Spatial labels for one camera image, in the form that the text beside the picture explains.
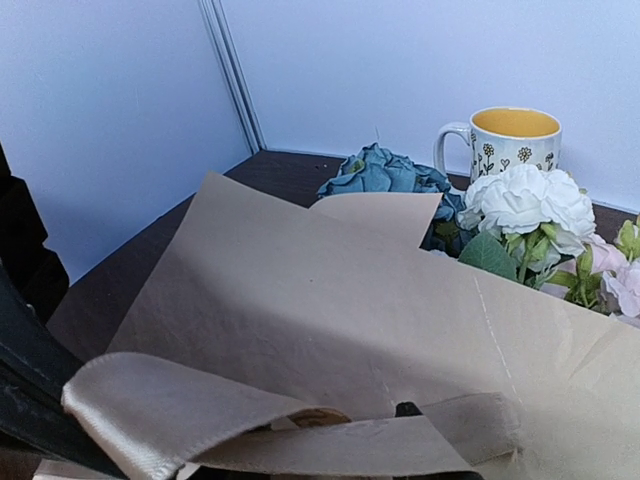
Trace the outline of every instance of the flower doodle on mug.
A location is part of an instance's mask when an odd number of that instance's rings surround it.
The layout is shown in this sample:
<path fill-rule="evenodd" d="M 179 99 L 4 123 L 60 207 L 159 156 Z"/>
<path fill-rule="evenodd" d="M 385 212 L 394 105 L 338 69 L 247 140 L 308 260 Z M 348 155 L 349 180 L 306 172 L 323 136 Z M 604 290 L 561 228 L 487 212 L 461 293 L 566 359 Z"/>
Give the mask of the flower doodle on mug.
<path fill-rule="evenodd" d="M 493 149 L 493 145 L 491 145 L 490 143 L 485 143 L 482 146 L 482 151 L 484 151 L 484 154 L 487 156 L 487 160 L 491 158 L 491 155 L 496 153 L 495 150 Z"/>
<path fill-rule="evenodd" d="M 531 155 L 532 153 L 529 147 L 522 147 L 520 150 L 518 150 L 518 158 L 523 163 L 529 160 L 531 158 Z"/>

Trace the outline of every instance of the beige paper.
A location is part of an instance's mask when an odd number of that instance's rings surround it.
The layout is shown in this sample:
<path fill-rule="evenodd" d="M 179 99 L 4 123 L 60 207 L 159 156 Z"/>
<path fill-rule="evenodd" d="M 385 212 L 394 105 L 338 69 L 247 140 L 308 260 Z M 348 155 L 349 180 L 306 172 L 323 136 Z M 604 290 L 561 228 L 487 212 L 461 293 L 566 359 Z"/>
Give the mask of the beige paper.
<path fill-rule="evenodd" d="M 187 480 L 200 468 L 196 464 L 186 465 L 176 477 L 176 480 Z M 102 473 L 72 463 L 55 460 L 43 460 L 33 475 L 33 480 L 118 480 Z"/>
<path fill-rule="evenodd" d="M 217 175 L 111 349 L 356 420 L 501 391 L 522 448 L 487 478 L 640 472 L 638 330 Z"/>
<path fill-rule="evenodd" d="M 503 413 L 493 408 L 496 400 L 474 396 L 433 408 L 468 420 L 469 412 Z M 169 480 L 187 462 L 290 475 L 471 471 L 424 415 L 353 423 L 336 415 L 340 424 L 246 434 L 313 407 L 136 353 L 90 362 L 65 385 L 62 403 L 132 479 Z M 457 420 L 443 420 L 445 428 L 460 430 Z M 468 447 L 465 441 L 461 444 Z M 483 446 L 477 445 L 471 455 L 486 455 L 478 448 Z"/>
<path fill-rule="evenodd" d="M 441 193 L 349 193 L 325 197 L 310 210 L 419 247 L 441 199 Z"/>

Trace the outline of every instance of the dark wooden surface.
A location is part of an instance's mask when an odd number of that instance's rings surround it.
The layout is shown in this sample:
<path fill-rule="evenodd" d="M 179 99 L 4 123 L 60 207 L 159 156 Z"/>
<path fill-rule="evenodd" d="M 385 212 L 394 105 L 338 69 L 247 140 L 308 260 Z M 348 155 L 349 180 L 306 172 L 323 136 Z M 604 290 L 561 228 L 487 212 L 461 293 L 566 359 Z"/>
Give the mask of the dark wooden surface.
<path fill-rule="evenodd" d="M 238 165 L 227 176 L 247 186 L 309 207 L 316 191 L 335 175 L 340 159 L 263 151 Z M 463 188 L 467 180 L 456 177 Z M 106 350 L 120 322 L 173 238 L 190 199 L 156 220 L 85 277 L 74 284 L 47 324 L 50 331 L 83 360 Z M 596 207 L 599 232 L 612 240 L 632 215 Z"/>

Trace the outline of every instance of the white flower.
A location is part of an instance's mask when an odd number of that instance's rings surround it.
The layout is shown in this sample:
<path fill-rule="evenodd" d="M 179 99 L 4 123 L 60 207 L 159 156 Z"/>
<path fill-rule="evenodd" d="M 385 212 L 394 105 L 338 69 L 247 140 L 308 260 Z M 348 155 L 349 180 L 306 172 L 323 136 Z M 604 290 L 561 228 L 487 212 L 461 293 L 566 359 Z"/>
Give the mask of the white flower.
<path fill-rule="evenodd" d="M 578 256 L 594 231 L 591 200 L 562 170 L 543 172 L 523 164 L 498 175 L 480 177 L 467 191 L 466 210 L 458 214 L 464 229 L 500 234 L 527 234 L 541 223 L 553 225 L 550 259 Z"/>

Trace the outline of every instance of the mug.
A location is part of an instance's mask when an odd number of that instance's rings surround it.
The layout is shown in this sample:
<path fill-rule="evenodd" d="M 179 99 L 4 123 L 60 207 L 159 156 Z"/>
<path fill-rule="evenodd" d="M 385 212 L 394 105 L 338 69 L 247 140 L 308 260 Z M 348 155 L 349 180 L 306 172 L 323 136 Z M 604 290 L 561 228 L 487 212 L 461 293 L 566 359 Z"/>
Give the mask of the mug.
<path fill-rule="evenodd" d="M 471 183 L 523 163 L 544 171 L 558 165 L 562 127 L 557 119 L 538 110 L 493 107 L 474 113 L 469 123 L 446 124 L 433 146 L 435 168 L 444 175 L 444 140 L 449 133 L 462 137 L 471 147 Z"/>

